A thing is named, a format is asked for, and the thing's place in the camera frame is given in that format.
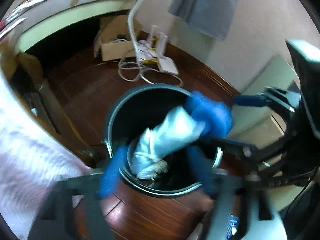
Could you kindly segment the cardboard box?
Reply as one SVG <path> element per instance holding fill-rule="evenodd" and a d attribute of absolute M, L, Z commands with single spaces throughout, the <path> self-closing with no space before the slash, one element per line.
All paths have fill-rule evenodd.
<path fill-rule="evenodd" d="M 93 57 L 101 55 L 102 61 L 135 57 L 135 49 L 127 25 L 127 15 L 100 19 L 100 30 L 93 44 Z"/>

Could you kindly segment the black trash bin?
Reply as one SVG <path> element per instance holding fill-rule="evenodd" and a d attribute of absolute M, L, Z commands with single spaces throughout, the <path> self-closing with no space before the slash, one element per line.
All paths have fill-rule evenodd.
<path fill-rule="evenodd" d="M 198 91 L 169 85 L 137 87 L 109 110 L 104 140 L 112 154 L 99 194 L 115 191 L 128 172 L 135 187 L 170 198 L 201 186 L 213 194 L 212 167 L 199 142 L 225 137 L 232 127 L 229 108 Z"/>

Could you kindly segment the white router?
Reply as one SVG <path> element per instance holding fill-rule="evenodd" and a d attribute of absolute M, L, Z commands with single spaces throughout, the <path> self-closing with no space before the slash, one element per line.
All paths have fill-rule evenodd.
<path fill-rule="evenodd" d="M 167 41 L 167 35 L 163 32 L 158 32 L 158 27 L 152 25 L 146 40 L 138 41 L 137 59 L 141 64 L 156 63 L 161 73 L 178 76 L 179 71 L 173 59 L 164 55 Z"/>

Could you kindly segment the blue knitted cloth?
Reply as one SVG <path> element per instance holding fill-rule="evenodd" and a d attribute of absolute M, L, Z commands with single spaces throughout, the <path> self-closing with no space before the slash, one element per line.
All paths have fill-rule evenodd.
<path fill-rule="evenodd" d="M 192 92 L 184 107 L 196 122 L 205 124 L 200 137 L 224 138 L 233 128 L 233 117 L 229 107 L 198 91 Z"/>

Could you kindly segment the pink white table cover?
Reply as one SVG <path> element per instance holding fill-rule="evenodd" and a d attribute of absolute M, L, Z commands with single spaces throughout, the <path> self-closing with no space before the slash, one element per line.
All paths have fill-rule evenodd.
<path fill-rule="evenodd" d="M 58 119 L 53 130 L 38 118 L 26 100 L 11 87 L 22 72 L 26 85 Z M 1 56 L 1 215 L 15 239 L 27 239 L 37 212 L 59 179 L 89 171 L 83 162 L 84 143 L 74 132 L 39 60 L 29 54 Z"/>

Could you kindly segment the grey hanging towel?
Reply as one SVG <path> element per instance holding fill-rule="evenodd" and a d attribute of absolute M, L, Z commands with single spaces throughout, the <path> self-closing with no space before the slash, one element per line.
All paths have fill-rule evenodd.
<path fill-rule="evenodd" d="M 173 0 L 169 13 L 203 35 L 224 41 L 237 3 L 238 0 Z"/>

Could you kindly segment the light blue face mask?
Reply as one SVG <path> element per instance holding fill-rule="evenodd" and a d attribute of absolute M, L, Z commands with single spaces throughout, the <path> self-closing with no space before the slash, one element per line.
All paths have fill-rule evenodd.
<path fill-rule="evenodd" d="M 127 162 L 131 173 L 142 180 L 154 180 L 158 174 L 166 173 L 164 158 L 199 139 L 204 127 L 182 106 L 170 110 L 161 124 L 147 128 L 130 144 Z"/>

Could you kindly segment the bed with floral mattress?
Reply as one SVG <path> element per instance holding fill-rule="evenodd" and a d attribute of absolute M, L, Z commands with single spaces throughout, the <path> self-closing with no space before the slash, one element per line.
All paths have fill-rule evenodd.
<path fill-rule="evenodd" d="M 1 20 L 1 57 L 26 51 L 74 23 L 129 10 L 134 0 L 26 0 Z"/>

